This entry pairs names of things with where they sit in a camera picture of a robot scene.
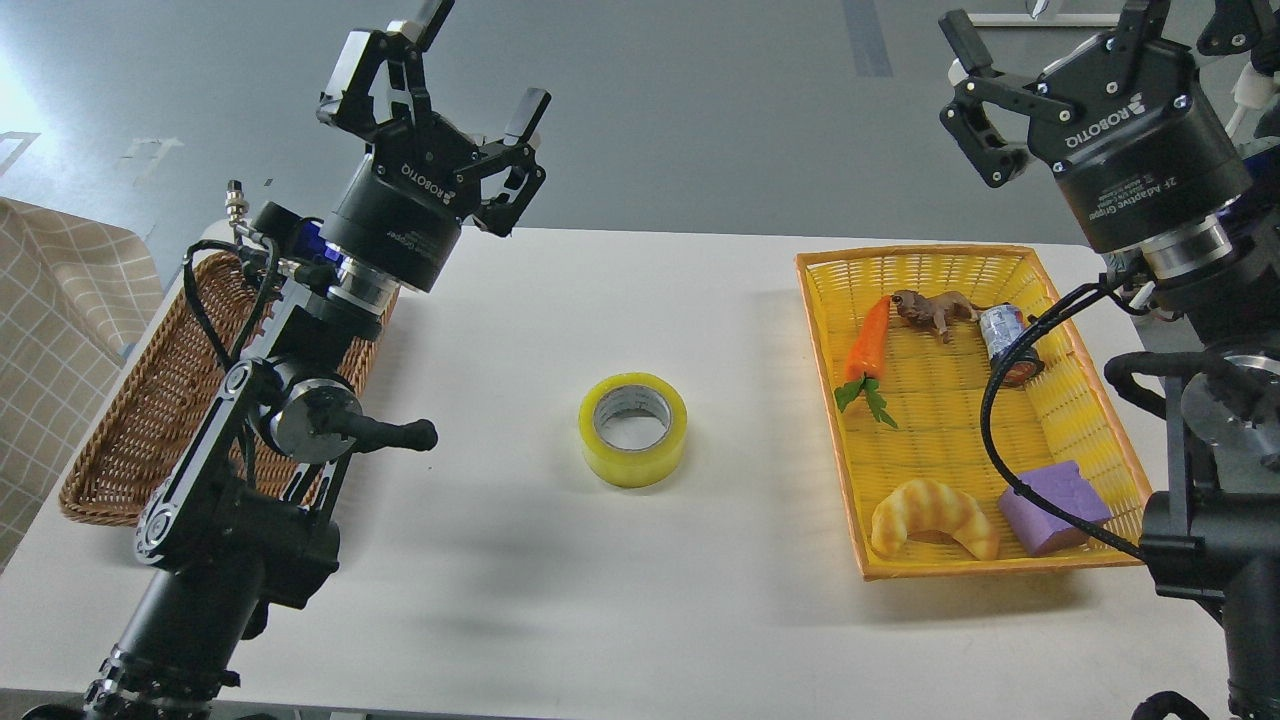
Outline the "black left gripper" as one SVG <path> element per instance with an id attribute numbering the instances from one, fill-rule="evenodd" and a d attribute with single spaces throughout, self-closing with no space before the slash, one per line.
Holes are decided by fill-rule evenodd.
<path id="1" fill-rule="evenodd" d="M 346 258 L 428 292 L 452 254 L 466 217 L 506 237 L 547 178 L 532 146 L 552 95 L 530 87 L 503 136 L 474 151 L 454 173 L 433 174 L 403 156 L 454 156 L 458 131 L 433 110 L 424 58 L 453 9 L 425 1 L 410 20 L 353 29 L 317 101 L 317 119 L 360 137 L 365 154 L 325 215 L 320 237 Z M 481 199 L 483 181 L 506 172 Z"/>

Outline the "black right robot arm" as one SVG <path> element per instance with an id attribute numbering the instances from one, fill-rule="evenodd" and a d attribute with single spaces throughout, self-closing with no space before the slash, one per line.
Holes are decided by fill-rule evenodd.
<path id="1" fill-rule="evenodd" d="M 970 17 L 940 19 L 963 73 L 940 119 L 997 188 L 1041 159 L 1089 246 L 1114 275 L 1084 284 L 1032 323 L 997 361 L 980 437 L 1009 487 L 1088 537 L 1140 560 L 1165 597 L 1221 626 L 1229 708 L 1277 716 L 1277 491 L 1222 484 L 1222 470 L 1277 475 L 1277 150 L 1238 147 L 1204 96 L 1198 56 L 1245 53 L 1277 78 L 1277 10 L 1219 1 L 1196 46 L 1164 37 L 1166 1 L 1129 1 L 1115 27 L 1034 77 L 997 70 Z M 1166 425 L 1170 478 L 1148 497 L 1130 542 L 1052 505 L 998 456 L 997 380 L 1021 351 L 1129 281 L 1202 343 L 1108 360 L 1105 379 Z"/>

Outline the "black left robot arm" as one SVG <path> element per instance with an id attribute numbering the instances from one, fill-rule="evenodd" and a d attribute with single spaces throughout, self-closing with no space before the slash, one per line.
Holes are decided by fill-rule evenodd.
<path id="1" fill-rule="evenodd" d="M 398 290 L 434 286 L 466 220 L 511 233 L 545 179 L 532 136 L 550 102 L 527 90 L 488 143 L 436 111 L 425 56 L 452 6 L 349 32 L 316 115 L 365 154 L 323 220 L 275 204 L 248 219 L 230 181 L 230 240 L 189 246 L 183 293 L 223 375 L 136 524 L 134 556 L 155 577 L 82 705 L 27 717 L 209 717 L 241 683 L 238 643 L 338 569 L 332 515 L 352 456 L 436 446 L 429 420 L 366 416 L 340 363 L 379 338 Z"/>

